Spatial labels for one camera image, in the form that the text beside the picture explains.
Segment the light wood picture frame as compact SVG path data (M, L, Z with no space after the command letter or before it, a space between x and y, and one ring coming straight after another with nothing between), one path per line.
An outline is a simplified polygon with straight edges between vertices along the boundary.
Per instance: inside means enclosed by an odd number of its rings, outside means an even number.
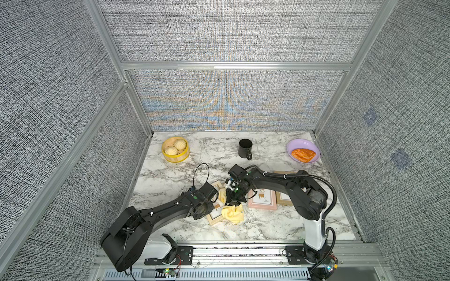
M224 186L220 181L216 181L212 185L218 192L221 192L221 190L224 189ZM224 203L220 200L220 196L218 196L217 200L213 203L213 211L206 217L211 226L222 222L225 219L221 214L223 206Z

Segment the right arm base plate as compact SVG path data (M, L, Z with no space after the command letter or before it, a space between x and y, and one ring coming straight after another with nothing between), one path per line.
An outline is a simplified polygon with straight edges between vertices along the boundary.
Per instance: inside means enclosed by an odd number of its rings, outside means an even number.
M285 247L285 255L290 265L311 265L318 263L329 252L323 265L338 263L337 257L330 250L329 245L325 245L321 250L314 250L307 245L290 245Z

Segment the wooden picture frame deer print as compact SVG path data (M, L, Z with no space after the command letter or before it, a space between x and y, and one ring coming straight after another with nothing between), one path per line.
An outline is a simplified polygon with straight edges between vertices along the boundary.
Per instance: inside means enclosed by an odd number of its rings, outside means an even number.
M275 192L277 204L281 206L293 206L289 195L285 193Z

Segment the yellow microfibre cloth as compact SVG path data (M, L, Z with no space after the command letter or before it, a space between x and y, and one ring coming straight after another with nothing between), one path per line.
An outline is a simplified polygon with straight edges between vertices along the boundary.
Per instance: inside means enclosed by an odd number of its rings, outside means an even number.
M243 213L243 206L227 206L225 205L227 200L226 192L228 189L222 188L219 190L219 200L223 204L223 207L221 208L221 216L232 222L233 224L240 224L244 221L244 213Z

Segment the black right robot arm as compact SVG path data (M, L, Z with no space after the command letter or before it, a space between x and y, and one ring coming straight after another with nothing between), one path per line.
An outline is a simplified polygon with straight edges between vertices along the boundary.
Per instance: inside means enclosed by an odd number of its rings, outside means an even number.
M286 194L304 219L305 259L309 263L320 263L331 253L325 220L336 205L337 195L327 180L304 170L290 174L270 173L256 165L246 168L234 165L228 175L231 189L226 192L227 206L246 203L251 190L266 189Z

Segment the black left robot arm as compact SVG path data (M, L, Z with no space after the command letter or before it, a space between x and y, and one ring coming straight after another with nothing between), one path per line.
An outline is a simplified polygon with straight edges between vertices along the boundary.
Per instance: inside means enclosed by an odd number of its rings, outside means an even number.
M117 272L124 272L138 261L154 231L186 217L199 220L207 216L214 210L213 200L218 195L218 190L206 182L201 188L191 187L176 199L154 208L128 207L105 232L100 246Z

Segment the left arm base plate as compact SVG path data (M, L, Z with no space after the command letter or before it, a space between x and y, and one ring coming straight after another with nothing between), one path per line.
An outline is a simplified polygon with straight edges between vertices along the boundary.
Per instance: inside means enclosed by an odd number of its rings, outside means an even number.
M178 266L178 265L191 265L193 259L194 247L176 247L171 249L163 258L145 258L145 265L156 266Z

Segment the pink picture frame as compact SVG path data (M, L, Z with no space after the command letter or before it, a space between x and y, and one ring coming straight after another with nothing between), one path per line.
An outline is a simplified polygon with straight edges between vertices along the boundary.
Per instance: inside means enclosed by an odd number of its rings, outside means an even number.
M268 189L250 190L248 192L248 207L259 210L276 210L275 191Z

